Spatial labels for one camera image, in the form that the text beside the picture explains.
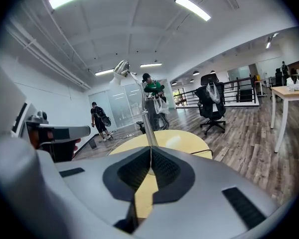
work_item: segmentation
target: chair headrest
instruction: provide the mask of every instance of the chair headrest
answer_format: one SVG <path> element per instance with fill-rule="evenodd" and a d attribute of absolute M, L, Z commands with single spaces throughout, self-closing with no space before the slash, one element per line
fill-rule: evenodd
<path fill-rule="evenodd" d="M 216 74 L 206 74 L 200 78 L 200 84 L 202 86 L 207 85 L 209 80 L 211 80 L 213 83 L 219 82 Z"/>

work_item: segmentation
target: black metal railing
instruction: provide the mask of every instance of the black metal railing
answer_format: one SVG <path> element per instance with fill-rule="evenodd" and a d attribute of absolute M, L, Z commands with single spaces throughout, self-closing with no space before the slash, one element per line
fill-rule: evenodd
<path fill-rule="evenodd" d="M 235 81 L 225 82 L 224 85 L 225 85 L 224 93 L 219 93 L 221 96 L 223 96 L 224 104 L 226 104 L 226 102 L 256 103 L 255 77 L 250 76 L 249 78 L 244 78 L 244 79 L 237 78 Z M 199 98 L 195 94 L 195 92 L 196 90 L 193 90 L 178 95 L 174 95 L 174 100 L 176 105 L 184 107 L 184 106 L 197 104 L 199 102 Z"/>

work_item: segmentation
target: railing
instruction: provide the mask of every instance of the railing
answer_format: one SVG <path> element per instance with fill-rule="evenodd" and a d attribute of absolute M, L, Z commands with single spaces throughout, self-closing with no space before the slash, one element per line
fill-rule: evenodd
<path fill-rule="evenodd" d="M 233 103 L 244 103 L 247 106 L 256 104 L 255 78 L 249 77 L 236 79 L 224 83 L 223 103 L 225 106 L 232 106 Z M 178 107 L 196 107 L 199 102 L 196 90 L 188 91 L 174 96 Z"/>

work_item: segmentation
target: black cap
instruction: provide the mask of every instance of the black cap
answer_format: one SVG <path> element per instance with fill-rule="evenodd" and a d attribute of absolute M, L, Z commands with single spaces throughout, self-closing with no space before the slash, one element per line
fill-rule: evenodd
<path fill-rule="evenodd" d="M 149 77 L 150 77 L 150 75 L 148 73 L 143 74 L 143 80 L 142 80 L 142 82 L 147 81 Z"/>

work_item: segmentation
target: white table leg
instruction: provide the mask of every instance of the white table leg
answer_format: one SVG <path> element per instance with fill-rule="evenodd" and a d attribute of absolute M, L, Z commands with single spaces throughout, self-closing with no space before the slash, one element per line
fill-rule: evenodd
<path fill-rule="evenodd" d="M 275 92 L 273 92 L 273 111 L 272 111 L 272 114 L 271 114 L 271 128 L 274 128 L 274 125 L 275 125 L 275 114 L 276 114 L 276 94 Z"/>
<path fill-rule="evenodd" d="M 259 83 L 259 85 L 260 85 L 260 93 L 261 95 L 263 95 L 263 86 L 261 86 L 261 82 Z"/>
<path fill-rule="evenodd" d="M 285 133 L 286 124 L 287 124 L 287 116 L 288 116 L 288 100 L 284 99 L 283 120 L 281 122 L 281 128 L 279 131 L 278 141 L 277 141 L 276 147 L 275 147 L 275 153 L 278 152 L 280 145 L 283 142 L 284 133 Z"/>

